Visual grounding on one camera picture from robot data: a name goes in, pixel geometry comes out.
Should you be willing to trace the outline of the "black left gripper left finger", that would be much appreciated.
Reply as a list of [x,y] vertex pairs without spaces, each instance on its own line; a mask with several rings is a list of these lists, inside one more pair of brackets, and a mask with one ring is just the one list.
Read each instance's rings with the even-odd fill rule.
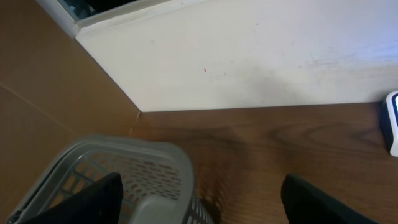
[[24,224],[118,224],[123,193],[121,175],[112,172]]

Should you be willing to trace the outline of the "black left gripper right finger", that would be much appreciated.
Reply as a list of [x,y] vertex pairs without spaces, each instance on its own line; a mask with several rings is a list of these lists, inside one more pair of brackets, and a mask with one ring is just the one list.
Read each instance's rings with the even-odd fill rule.
[[289,223],[375,222],[294,174],[285,176],[280,196]]

